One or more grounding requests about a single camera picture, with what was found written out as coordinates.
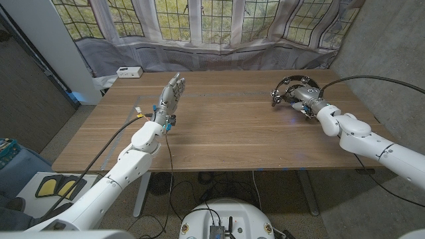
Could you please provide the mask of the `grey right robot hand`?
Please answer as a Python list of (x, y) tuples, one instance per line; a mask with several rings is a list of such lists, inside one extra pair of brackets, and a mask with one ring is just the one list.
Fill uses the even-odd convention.
[(319, 93), (318, 88), (301, 84), (294, 85), (292, 90), (288, 90), (292, 108), (309, 116), (316, 116), (321, 109), (329, 105), (326, 100), (319, 97)]

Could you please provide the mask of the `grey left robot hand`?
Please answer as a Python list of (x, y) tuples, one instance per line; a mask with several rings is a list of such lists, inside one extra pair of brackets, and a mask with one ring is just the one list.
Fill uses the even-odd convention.
[(166, 121), (175, 113), (177, 104), (185, 90), (185, 79), (176, 73), (164, 87), (151, 121), (165, 125)]

